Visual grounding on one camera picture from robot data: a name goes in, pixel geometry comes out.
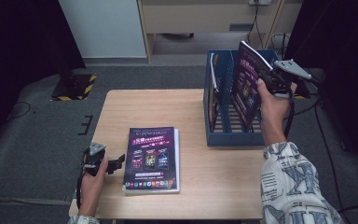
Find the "black metal base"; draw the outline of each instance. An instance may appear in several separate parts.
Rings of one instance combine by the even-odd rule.
[[[60,80],[51,94],[51,98],[57,99],[60,97],[68,98],[81,98],[87,94],[87,87],[90,85],[90,80],[93,75],[74,75],[76,78],[76,83],[72,87],[66,87],[62,80]]]

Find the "blue plastic crate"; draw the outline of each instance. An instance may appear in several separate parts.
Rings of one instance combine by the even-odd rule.
[[[261,49],[257,51],[271,65],[278,60],[273,49]],[[218,54],[217,64],[214,68],[214,75],[219,92],[216,97],[219,102],[219,111],[213,133],[209,123],[209,89],[212,53]],[[239,147],[239,146],[264,146],[263,134],[261,133],[261,116],[258,111],[253,128],[246,131],[240,120],[238,112],[230,100],[234,68],[237,62],[237,50],[209,50],[206,66],[204,85],[204,115],[206,141],[209,147]]]

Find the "person's left hand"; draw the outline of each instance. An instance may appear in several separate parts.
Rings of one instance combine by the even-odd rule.
[[[107,165],[108,158],[105,156],[96,176],[92,176],[87,172],[83,175],[81,183],[81,205],[78,211],[79,216],[95,217],[98,201],[103,189],[103,180]]]

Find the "patterned sleeve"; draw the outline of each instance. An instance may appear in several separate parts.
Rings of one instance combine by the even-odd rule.
[[[266,224],[344,223],[319,189],[316,168],[295,144],[276,143],[264,149],[261,198]]]
[[[74,216],[69,219],[68,224],[100,224],[100,221],[95,217]]]

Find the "wooden table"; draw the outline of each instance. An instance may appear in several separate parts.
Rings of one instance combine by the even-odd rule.
[[[207,147],[203,90],[107,94],[93,141],[110,159],[126,153],[129,128],[174,126],[180,138],[180,194],[125,196],[124,169],[107,175],[97,216],[112,219],[261,219],[262,147]],[[69,215],[77,214],[73,200]]]

